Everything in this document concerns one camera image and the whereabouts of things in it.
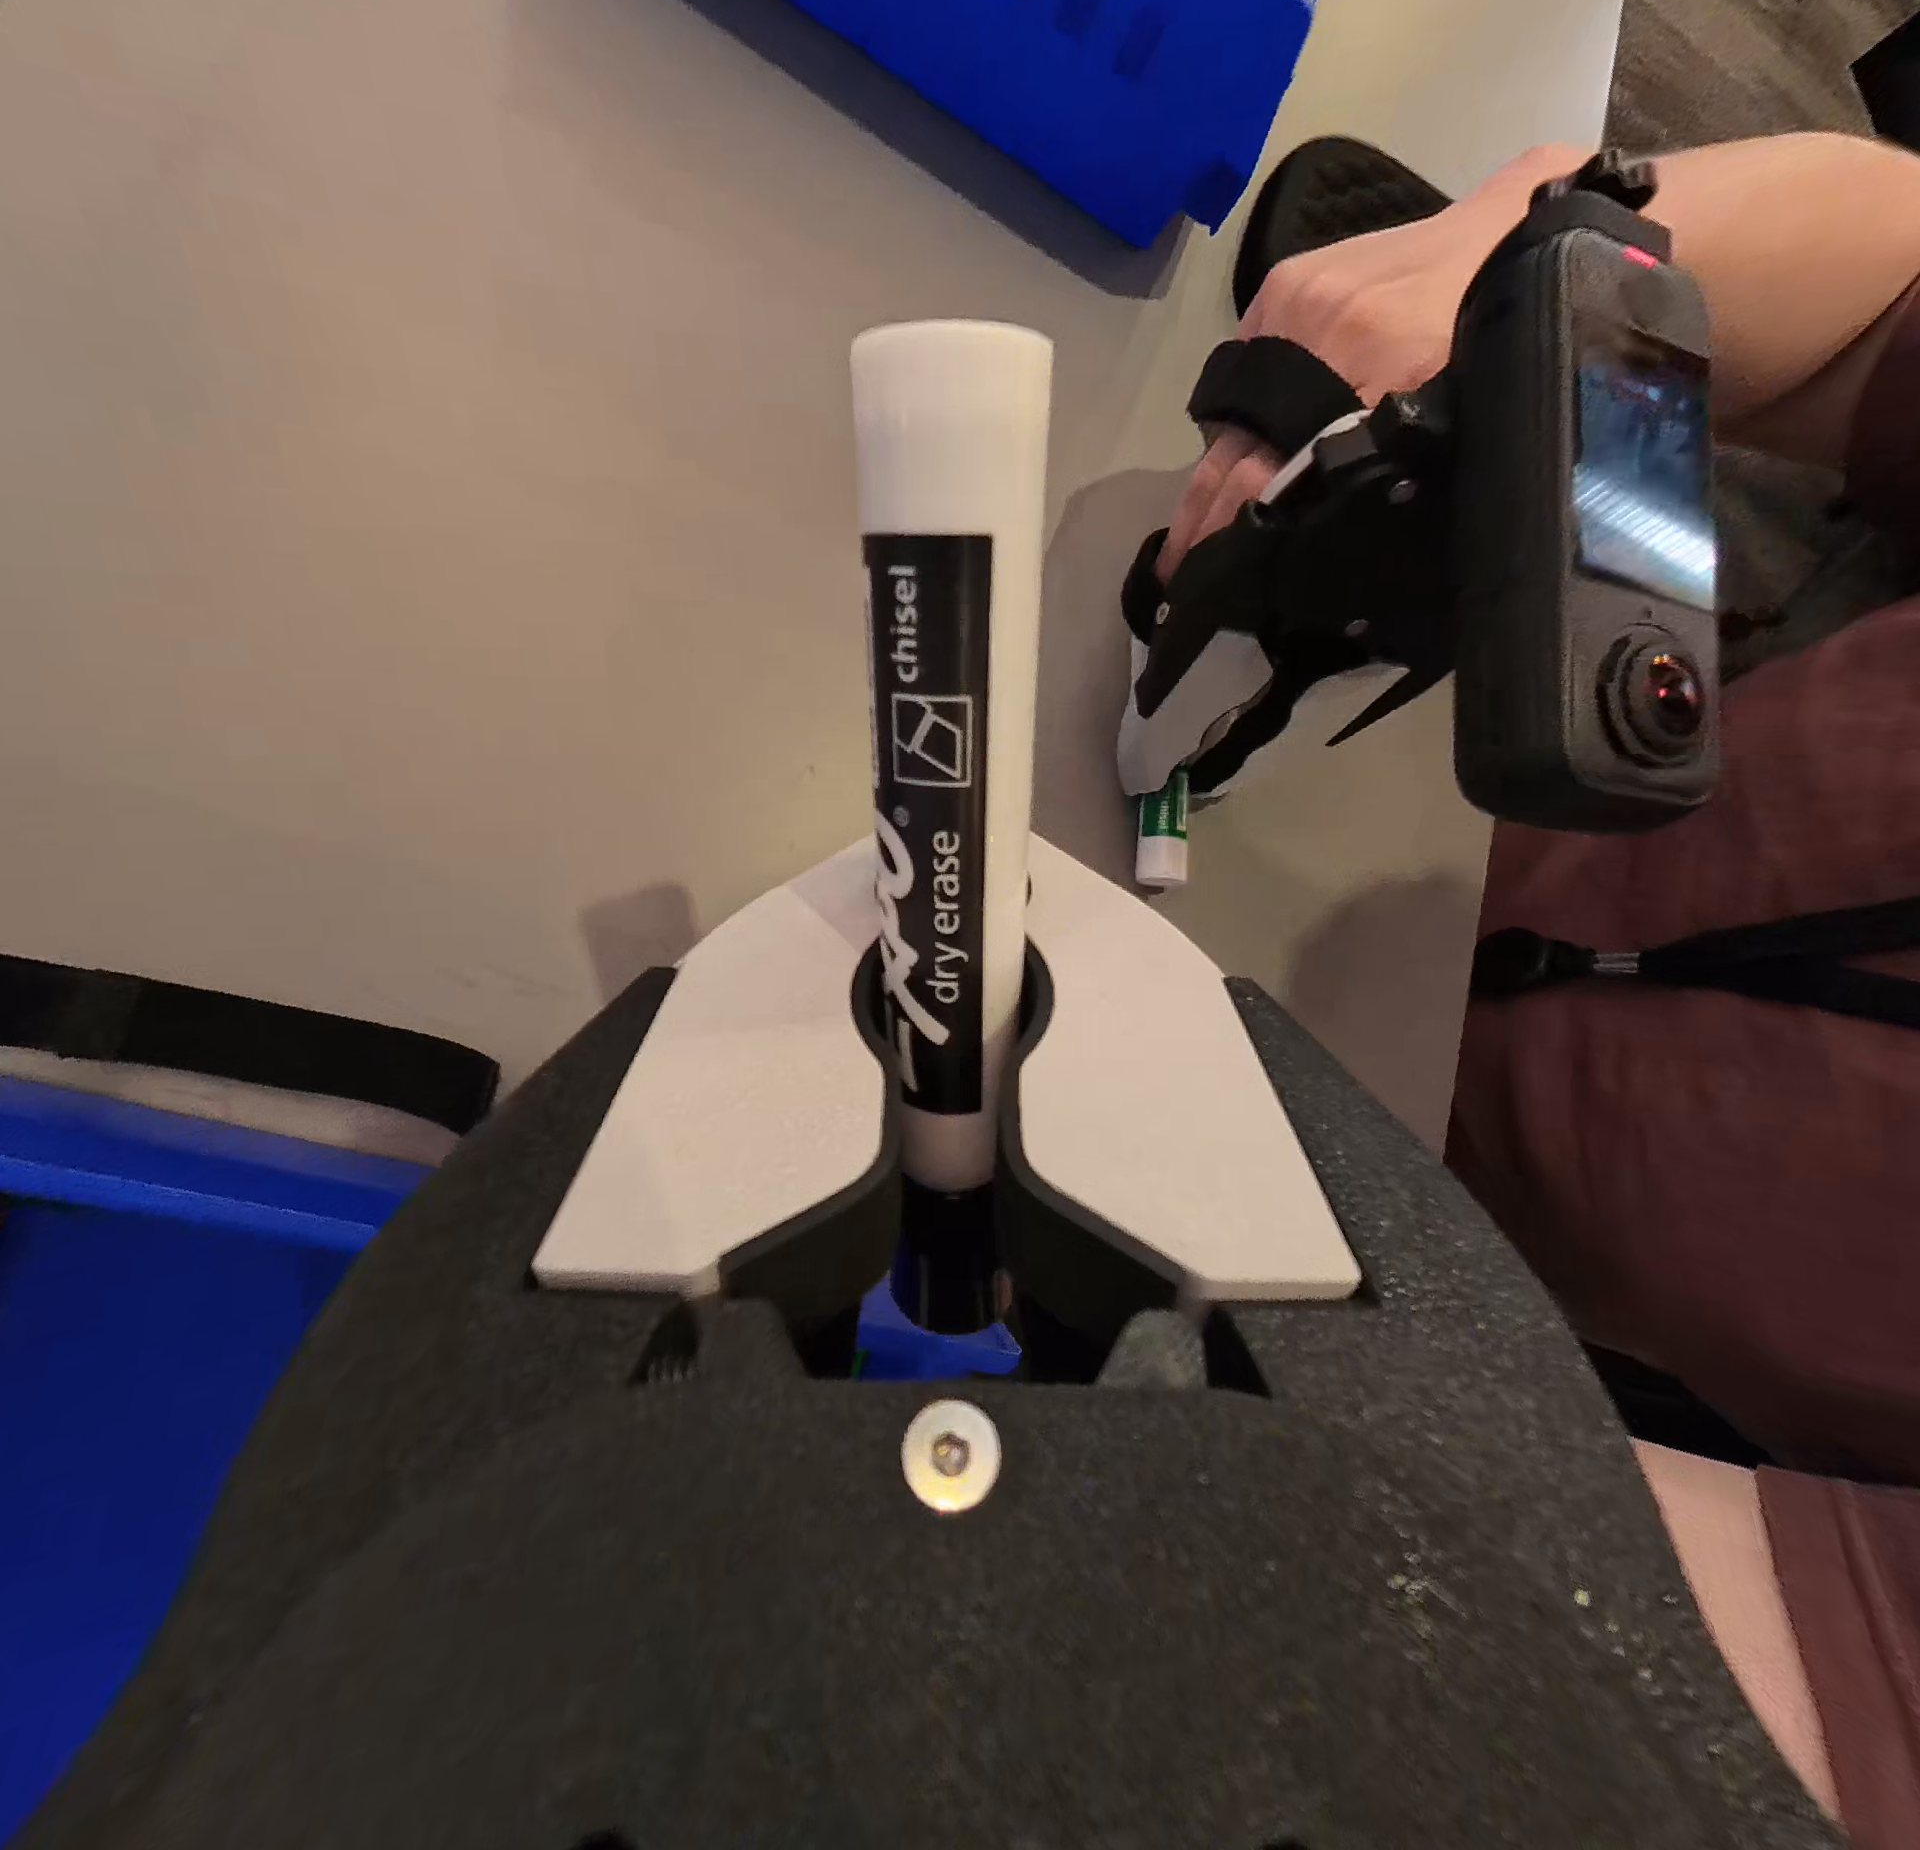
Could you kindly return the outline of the person's left forearm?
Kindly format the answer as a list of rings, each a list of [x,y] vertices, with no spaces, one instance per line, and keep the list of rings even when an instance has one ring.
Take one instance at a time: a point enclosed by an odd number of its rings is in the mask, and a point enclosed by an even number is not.
[[[1758,1470],[1640,1437],[1633,1452],[1723,1661],[1770,1741],[1837,1821],[1835,1767],[1780,1585]]]

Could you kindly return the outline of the black dry-erase marker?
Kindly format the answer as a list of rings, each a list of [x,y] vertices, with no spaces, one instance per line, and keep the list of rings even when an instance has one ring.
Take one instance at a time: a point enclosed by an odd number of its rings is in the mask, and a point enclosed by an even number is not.
[[[851,348],[877,951],[906,1107],[900,1311],[996,1322],[996,1162],[1025,975],[1052,343],[928,319]]]

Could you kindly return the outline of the person's right hand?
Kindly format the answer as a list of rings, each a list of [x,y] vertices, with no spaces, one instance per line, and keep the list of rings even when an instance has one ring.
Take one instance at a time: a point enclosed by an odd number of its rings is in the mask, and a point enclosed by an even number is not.
[[[1422,223],[1286,259],[1241,317],[1238,342],[1306,352],[1310,371],[1339,376],[1364,406],[1428,382],[1449,361],[1476,272],[1537,187],[1585,160],[1571,142],[1537,146]]]

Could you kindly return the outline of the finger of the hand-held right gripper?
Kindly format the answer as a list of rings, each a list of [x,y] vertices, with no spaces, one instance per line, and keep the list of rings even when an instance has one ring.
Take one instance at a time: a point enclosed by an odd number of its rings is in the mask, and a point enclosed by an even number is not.
[[[1134,686],[1146,670],[1146,641],[1128,639],[1129,683],[1117,728],[1117,782],[1126,796],[1157,794],[1175,770],[1189,767],[1225,737],[1233,718],[1256,697],[1256,639],[1216,633],[1151,716],[1144,716]]]
[[[1217,802],[1250,779],[1319,680],[1310,663],[1274,664],[1268,683],[1254,697],[1226,708],[1202,733],[1191,756],[1191,802]]]

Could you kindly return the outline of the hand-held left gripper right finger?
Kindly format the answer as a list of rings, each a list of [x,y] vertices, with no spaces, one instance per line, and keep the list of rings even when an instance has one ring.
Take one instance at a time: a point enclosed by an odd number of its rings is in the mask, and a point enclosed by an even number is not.
[[[1029,864],[1026,942],[1017,1175],[1181,1304],[1350,1300],[1355,1250],[1213,958],[1074,858]]]

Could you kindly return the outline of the maroon shirt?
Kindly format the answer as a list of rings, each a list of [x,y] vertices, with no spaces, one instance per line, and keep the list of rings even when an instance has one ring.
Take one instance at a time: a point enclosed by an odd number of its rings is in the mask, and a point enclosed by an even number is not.
[[[1482,925],[1598,946],[1915,893],[1915,597],[1737,679],[1707,809],[1502,827]],[[1915,1031],[1716,991],[1470,1005],[1449,1161],[1598,1350],[1756,1443],[1854,1846],[1915,1846]]]

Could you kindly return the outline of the green dry-erase marker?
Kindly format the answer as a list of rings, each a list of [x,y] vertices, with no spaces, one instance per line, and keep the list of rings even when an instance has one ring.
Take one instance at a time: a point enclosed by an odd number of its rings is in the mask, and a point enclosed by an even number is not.
[[[1167,892],[1189,880],[1189,770],[1176,767],[1160,789],[1139,794],[1134,883]]]

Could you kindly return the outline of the person's right forearm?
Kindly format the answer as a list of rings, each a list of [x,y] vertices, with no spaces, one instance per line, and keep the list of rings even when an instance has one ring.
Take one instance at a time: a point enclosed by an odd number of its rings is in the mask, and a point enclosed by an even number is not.
[[[1919,278],[1919,159],[1780,135],[1651,160],[1650,216],[1711,317],[1716,431],[1837,467]]]

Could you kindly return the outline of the blue plastic bin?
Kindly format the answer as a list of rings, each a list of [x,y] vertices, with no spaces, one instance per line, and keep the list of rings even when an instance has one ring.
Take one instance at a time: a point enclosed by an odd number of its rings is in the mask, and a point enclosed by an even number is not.
[[[786,0],[1136,248],[1217,229],[1319,0]]]
[[[340,1263],[5,1238],[5,1815],[90,1741],[23,1846],[985,1840],[907,1788],[1004,1696],[996,1525],[755,1308],[732,1379],[643,1388],[649,1306],[527,1285],[610,1112],[558,1075],[375,1240],[232,1488]]]

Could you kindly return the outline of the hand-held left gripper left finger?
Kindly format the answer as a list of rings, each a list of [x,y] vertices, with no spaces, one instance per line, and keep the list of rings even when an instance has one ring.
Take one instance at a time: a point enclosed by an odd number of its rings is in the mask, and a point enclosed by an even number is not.
[[[714,927],[665,980],[533,1257],[545,1289],[859,1300],[898,1228],[875,1045],[877,844]]]

